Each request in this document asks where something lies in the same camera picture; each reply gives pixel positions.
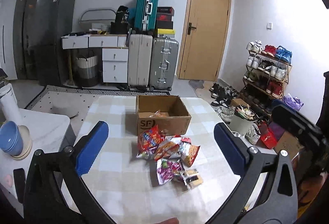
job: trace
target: blue rubber pad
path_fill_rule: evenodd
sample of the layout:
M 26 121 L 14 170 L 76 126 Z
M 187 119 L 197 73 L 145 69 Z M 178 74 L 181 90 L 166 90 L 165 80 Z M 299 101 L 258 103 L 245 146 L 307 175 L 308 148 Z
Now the blue rubber pad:
M 231 131 L 224 124 L 218 123 L 213 130 L 213 135 L 233 173 L 240 175 L 241 177 L 244 176 L 246 164 L 249 160 L 246 160 L 246 157 L 242 154 L 236 143 L 234 143 L 233 138 L 231 138 L 233 137 Z M 237 143 L 243 148 L 243 150 L 247 150 L 247 146 L 244 146 L 241 139 L 236 137 L 234 137 L 234 139 L 238 140 Z
M 76 160 L 75 170 L 79 177 L 87 174 L 92 167 L 99 151 L 109 136 L 109 126 L 106 122 L 99 121 L 89 134 L 92 134 L 92 136 L 82 148 Z

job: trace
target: checkered tablecloth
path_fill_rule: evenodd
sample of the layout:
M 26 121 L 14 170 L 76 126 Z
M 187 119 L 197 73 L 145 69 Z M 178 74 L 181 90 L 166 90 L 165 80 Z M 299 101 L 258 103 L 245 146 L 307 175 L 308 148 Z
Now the checkered tablecloth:
M 214 126 L 221 118 L 206 101 L 182 98 L 192 116 L 185 136 L 201 146 L 192 168 L 200 172 L 204 182 L 191 191 L 175 181 L 159 186 L 156 163 L 135 158 L 135 101 L 135 97 L 102 96 L 90 107 L 77 141 L 98 121 L 108 123 L 110 133 L 90 172 L 82 176 L 84 182 L 117 223 L 151 224 L 171 217 L 182 224 L 205 223 L 240 179 L 213 138 Z M 78 212 L 65 183 L 62 192 L 70 208 Z

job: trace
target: door frame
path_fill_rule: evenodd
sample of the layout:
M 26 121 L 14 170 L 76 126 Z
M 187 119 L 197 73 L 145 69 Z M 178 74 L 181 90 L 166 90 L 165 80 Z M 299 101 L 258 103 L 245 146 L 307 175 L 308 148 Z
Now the door frame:
M 223 45 L 222 52 L 220 54 L 220 60 L 219 60 L 219 64 L 218 64 L 218 69 L 217 69 L 217 72 L 216 72 L 216 76 L 213 79 L 214 81 L 217 81 L 218 74 L 219 74 L 219 69 L 220 69 L 220 66 L 221 66 L 222 60 L 223 60 L 223 54 L 224 54 L 224 50 L 225 50 L 225 46 L 226 46 L 226 39 L 227 39 L 227 33 L 228 33 L 228 25 L 229 25 L 230 15 L 231 15 L 231 2 L 232 2 L 232 0 L 229 0 L 228 17 L 227 17 L 227 22 L 226 22 L 224 45 Z M 187 0 L 186 11 L 185 11 L 185 20 L 184 20 L 184 28 L 183 28 L 183 35 L 182 35 L 182 41 L 181 41 L 181 48 L 180 48 L 180 51 L 179 51 L 178 66 L 177 66 L 177 71 L 176 71 L 177 78 L 179 78 L 179 79 L 184 79 L 182 77 L 182 74 L 183 73 L 181 73 L 181 70 L 182 70 L 183 53 L 184 53 L 184 50 L 185 50 L 185 41 L 186 41 L 186 35 L 187 35 L 187 27 L 188 27 L 188 22 L 189 22 L 190 6 L 191 6 L 191 0 Z

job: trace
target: white suitcase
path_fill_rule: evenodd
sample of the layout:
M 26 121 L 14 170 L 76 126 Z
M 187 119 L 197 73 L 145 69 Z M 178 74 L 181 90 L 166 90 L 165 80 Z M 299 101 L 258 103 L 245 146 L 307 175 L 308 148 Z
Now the white suitcase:
M 128 85 L 148 85 L 150 74 L 152 36 L 133 34 L 129 38 Z

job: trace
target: black phone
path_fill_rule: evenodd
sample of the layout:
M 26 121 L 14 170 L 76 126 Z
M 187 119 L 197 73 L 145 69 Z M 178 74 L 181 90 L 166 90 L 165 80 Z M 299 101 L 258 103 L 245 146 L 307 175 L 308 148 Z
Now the black phone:
M 13 172 L 17 200 L 22 204 L 24 201 L 25 171 L 23 168 L 18 168 L 14 169 Z

